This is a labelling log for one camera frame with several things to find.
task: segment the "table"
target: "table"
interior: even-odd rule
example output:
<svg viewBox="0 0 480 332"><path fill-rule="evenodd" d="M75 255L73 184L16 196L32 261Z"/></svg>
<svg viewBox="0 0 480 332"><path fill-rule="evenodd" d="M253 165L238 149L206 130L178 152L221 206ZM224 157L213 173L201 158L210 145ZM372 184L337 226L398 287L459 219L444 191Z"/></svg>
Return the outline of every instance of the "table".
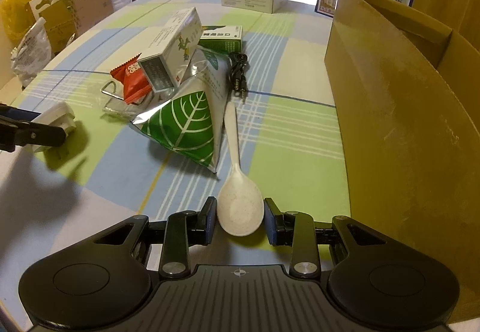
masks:
<svg viewBox="0 0 480 332"><path fill-rule="evenodd" d="M222 143L216 177L106 116L95 102L122 47L147 26L195 6L205 25L242 25L249 95L237 102L242 169L282 211L317 221L350 214L340 131L323 57L332 20L288 2L276 14L220 5L220 0L138 0L78 38L16 100L43 112L66 101L77 130L45 154L0 153L0 302L20 329L30 324L18 298L22 273L37 260L134 214L163 220L199 210L217 196L229 167ZM214 243L190 249L191 263L289 262L287 247L268 245L263 228L246 238L217 227ZM322 257L328 264L327 253ZM149 266L158 266L159 247Z"/></svg>

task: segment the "red snack packet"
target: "red snack packet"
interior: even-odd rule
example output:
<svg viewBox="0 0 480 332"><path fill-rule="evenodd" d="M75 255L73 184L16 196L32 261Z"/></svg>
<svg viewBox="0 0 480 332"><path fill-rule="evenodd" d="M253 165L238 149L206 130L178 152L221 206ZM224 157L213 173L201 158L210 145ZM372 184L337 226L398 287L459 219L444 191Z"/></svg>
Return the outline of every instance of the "red snack packet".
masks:
<svg viewBox="0 0 480 332"><path fill-rule="evenodd" d="M139 56L140 54L110 72L114 79L123 84L123 101L127 104L144 97L152 90L147 77L145 77L141 66L137 62Z"/></svg>

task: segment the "green box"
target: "green box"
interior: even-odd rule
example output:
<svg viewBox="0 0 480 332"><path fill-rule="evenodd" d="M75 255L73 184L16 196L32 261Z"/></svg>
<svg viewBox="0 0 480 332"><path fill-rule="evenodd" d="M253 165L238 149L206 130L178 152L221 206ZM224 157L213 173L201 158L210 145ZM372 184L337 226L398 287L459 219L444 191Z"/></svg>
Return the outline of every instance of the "green box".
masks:
<svg viewBox="0 0 480 332"><path fill-rule="evenodd" d="M242 26L203 26L198 44L219 53L241 53Z"/></svg>

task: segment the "crosshair symbol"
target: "crosshair symbol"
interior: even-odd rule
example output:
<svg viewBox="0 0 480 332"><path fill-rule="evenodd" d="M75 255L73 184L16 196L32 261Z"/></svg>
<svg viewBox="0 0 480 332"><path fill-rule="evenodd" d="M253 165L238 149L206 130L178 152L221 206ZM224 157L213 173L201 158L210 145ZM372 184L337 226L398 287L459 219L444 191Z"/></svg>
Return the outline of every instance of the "crosshair symbol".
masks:
<svg viewBox="0 0 480 332"><path fill-rule="evenodd" d="M233 271L232 274L235 274L241 278L243 275L248 274L248 272L239 268L238 270Z"/></svg>

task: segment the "yellow plastic bag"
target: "yellow plastic bag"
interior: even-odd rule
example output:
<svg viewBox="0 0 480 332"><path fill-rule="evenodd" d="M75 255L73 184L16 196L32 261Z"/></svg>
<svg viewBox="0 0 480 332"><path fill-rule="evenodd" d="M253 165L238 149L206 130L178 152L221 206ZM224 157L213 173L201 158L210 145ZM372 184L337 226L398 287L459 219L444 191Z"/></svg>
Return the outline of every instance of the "yellow plastic bag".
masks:
<svg viewBox="0 0 480 332"><path fill-rule="evenodd" d="M3 27L12 45L17 47L35 18L28 2L31 0L2 0L0 14Z"/></svg>

